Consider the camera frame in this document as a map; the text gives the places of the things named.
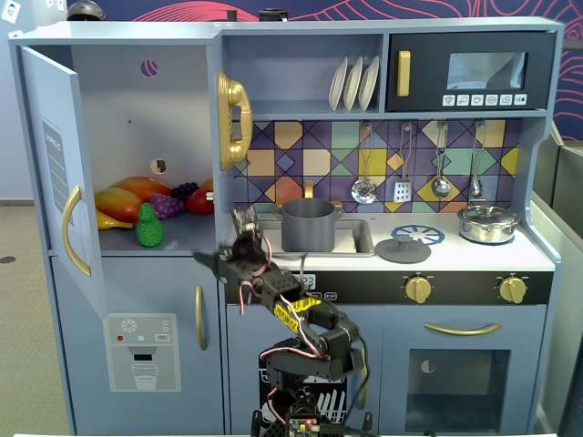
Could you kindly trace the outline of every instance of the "gray pot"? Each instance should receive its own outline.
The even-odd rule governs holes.
[[[281,248],[286,252],[332,252],[342,208],[321,198],[296,198],[281,207]]]
[[[504,208],[491,205],[459,210],[459,234],[477,243],[502,244],[514,237],[520,218]]]

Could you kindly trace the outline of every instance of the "floor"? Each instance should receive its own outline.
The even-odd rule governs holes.
[[[0,206],[0,437],[68,435],[34,207]]]

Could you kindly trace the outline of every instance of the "play kitchen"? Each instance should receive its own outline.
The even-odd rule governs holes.
[[[289,332],[193,258],[250,207],[368,343],[370,372],[306,381],[331,422],[356,399],[382,434],[533,431],[560,258],[530,191],[563,25],[94,25],[10,41],[72,432],[274,420],[259,355]]]

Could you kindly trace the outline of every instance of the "blue burner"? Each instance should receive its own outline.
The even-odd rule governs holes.
[[[397,235],[408,235],[412,239],[424,243],[426,246],[439,244],[445,239],[445,234],[442,231],[424,225],[399,226],[391,232],[391,237],[396,238]]]

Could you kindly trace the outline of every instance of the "dispenser panel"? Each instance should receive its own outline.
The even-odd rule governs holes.
[[[103,326],[112,391],[180,391],[176,314],[109,314]]]

